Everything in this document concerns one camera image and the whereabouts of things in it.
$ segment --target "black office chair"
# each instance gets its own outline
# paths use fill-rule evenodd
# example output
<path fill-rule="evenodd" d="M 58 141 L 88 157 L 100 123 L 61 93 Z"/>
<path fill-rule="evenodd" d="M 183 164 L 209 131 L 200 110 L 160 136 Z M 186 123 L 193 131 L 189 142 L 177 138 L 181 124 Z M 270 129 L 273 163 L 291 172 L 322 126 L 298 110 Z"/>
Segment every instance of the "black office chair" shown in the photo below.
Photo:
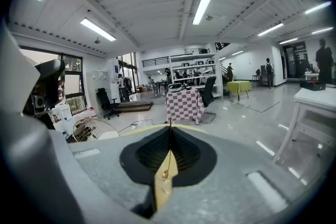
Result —
<path fill-rule="evenodd" d="M 205 88 L 202 91 L 199 91 L 205 107 L 208 107 L 210 103 L 212 103 L 215 99 L 212 95 L 212 88 L 215 84 L 216 77 L 210 77 L 206 80 Z M 204 112 L 200 118 L 200 122 L 203 123 L 212 123 L 214 118 L 216 117 L 216 113 Z"/>
<path fill-rule="evenodd" d="M 112 99 L 113 104 L 110 103 L 110 100 L 107 96 L 107 93 L 105 91 L 105 88 L 99 88 L 97 92 L 97 98 L 99 102 L 101 103 L 101 108 L 105 111 L 109 111 L 106 115 L 104 115 L 104 119 L 108 117 L 110 119 L 110 116 L 113 114 L 116 114 L 119 117 L 119 114 L 115 111 L 117 106 L 119 105 L 116 103 L 116 98 Z"/>

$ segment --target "yellow tablecloth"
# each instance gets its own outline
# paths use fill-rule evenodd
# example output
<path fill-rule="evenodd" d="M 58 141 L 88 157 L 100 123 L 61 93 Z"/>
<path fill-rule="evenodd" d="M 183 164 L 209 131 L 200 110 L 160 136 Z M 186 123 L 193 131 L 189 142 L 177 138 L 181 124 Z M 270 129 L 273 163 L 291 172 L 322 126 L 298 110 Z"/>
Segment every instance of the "yellow tablecloth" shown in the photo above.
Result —
<path fill-rule="evenodd" d="M 250 90 L 252 90 L 252 88 L 251 88 L 251 83 L 249 81 L 236 80 L 236 81 L 228 82 L 226 85 L 226 91 L 230 91 L 230 92 L 237 93 L 237 94 L 239 94 L 240 92 L 250 91 Z"/>

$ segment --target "yellow table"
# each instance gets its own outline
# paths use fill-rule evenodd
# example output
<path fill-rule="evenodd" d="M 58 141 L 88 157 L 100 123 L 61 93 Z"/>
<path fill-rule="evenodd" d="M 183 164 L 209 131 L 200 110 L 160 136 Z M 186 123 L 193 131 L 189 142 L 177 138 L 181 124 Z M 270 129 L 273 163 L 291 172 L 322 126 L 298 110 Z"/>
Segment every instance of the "yellow table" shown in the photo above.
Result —
<path fill-rule="evenodd" d="M 229 98 L 231 93 L 236 93 L 238 95 L 238 101 L 239 101 L 239 94 L 241 92 L 246 92 L 247 98 L 248 98 L 248 93 L 247 91 L 252 90 L 251 88 L 251 83 L 249 81 L 245 80 L 236 80 L 236 81 L 231 81 L 228 82 L 226 85 L 226 91 L 229 91 Z"/>

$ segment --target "black box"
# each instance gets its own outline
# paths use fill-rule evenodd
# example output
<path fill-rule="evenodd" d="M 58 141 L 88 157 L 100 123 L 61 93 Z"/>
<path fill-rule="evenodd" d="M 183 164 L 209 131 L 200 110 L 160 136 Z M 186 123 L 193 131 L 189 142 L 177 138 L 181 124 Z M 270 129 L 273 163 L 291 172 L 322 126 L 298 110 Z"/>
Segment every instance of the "black box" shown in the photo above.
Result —
<path fill-rule="evenodd" d="M 325 90 L 326 85 L 325 83 L 320 83 L 318 81 L 313 84 L 311 80 L 300 80 L 300 87 L 311 91 L 322 91 Z"/>

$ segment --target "tiled floor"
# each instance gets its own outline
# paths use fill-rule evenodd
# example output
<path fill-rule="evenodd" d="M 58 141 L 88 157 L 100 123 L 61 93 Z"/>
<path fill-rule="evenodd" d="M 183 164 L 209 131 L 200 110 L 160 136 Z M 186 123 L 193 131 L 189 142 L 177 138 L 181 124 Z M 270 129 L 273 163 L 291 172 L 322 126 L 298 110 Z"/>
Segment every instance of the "tiled floor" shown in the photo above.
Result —
<path fill-rule="evenodd" d="M 299 90 L 297 84 L 284 84 L 272 90 L 254 88 L 249 92 L 249 98 L 242 93 L 240 101 L 234 95 L 230 99 L 216 98 L 206 108 L 206 111 L 216 113 L 216 118 L 211 124 L 200 123 L 197 128 L 253 147 L 265 158 L 272 160 L 285 138 L 294 108 L 292 98 Z M 132 97 L 134 101 L 151 100 L 154 106 L 146 112 L 124 113 L 120 117 L 112 117 L 108 122 L 121 135 L 135 128 L 126 128 L 135 121 L 141 121 L 137 128 L 166 121 L 164 93 L 155 96 L 153 92 L 143 92 Z M 196 126 L 193 121 L 178 123 Z M 309 185 L 328 167 L 334 156 L 334 148 L 326 145 L 319 148 L 319 144 L 319 141 L 306 135 L 299 135 L 296 142 L 290 141 L 277 165 L 298 178 L 302 184 Z"/>

